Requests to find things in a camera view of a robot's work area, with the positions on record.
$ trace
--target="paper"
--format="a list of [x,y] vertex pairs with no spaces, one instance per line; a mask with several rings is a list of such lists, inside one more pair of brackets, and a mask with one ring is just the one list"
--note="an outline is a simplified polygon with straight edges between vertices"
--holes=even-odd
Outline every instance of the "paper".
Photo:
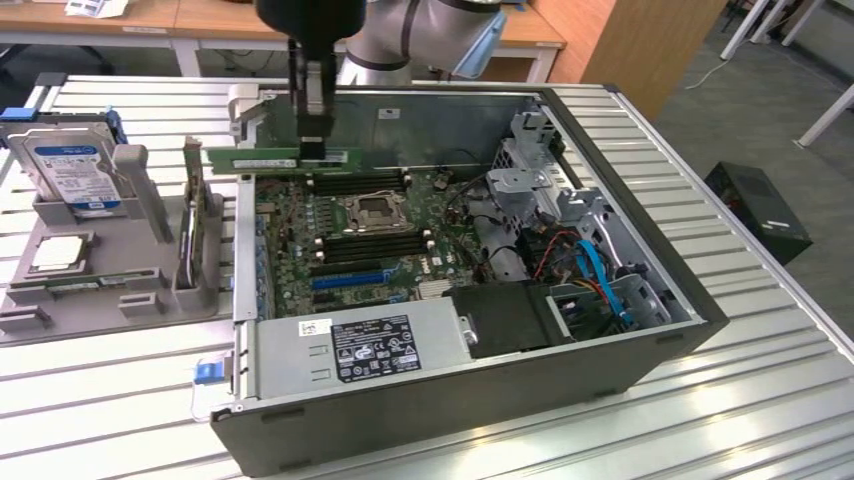
[[129,0],[69,0],[66,15],[91,18],[119,17],[127,5]]

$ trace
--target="cpu socket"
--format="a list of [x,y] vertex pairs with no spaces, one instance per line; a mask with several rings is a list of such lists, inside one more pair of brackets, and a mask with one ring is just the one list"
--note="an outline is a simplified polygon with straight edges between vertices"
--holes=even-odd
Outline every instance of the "cpu socket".
[[399,195],[370,195],[345,199],[350,227],[346,232],[397,230],[407,226]]

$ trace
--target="motherboard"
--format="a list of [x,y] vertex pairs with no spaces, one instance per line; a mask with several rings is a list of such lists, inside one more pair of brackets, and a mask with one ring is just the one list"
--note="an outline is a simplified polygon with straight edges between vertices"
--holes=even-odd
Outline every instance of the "motherboard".
[[486,192],[469,177],[437,168],[259,175],[259,317],[434,298],[489,279],[490,252],[461,201]]

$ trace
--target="hard drive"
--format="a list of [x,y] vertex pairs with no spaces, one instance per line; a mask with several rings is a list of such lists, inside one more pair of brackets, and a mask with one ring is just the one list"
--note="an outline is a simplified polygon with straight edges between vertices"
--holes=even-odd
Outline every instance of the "hard drive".
[[82,218],[125,214],[134,197],[113,164],[117,138],[107,123],[79,126],[27,124],[7,137],[43,202],[66,202]]

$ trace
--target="red cable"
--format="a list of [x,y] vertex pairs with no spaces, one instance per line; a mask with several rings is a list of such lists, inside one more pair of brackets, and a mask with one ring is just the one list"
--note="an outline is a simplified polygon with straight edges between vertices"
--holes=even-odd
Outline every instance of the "red cable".
[[556,236],[552,237],[552,240],[549,241],[549,246],[546,247],[546,254],[544,255],[544,259],[540,261],[540,266],[537,267],[537,272],[534,273],[534,280],[537,280],[540,278],[540,274],[544,271],[544,266],[546,265],[546,260],[549,259],[549,254],[552,253],[552,249],[556,246],[556,240],[558,240],[560,236],[568,235],[568,234],[573,234],[577,237],[580,237],[578,233],[576,233],[573,230],[561,230],[558,233],[556,233]]

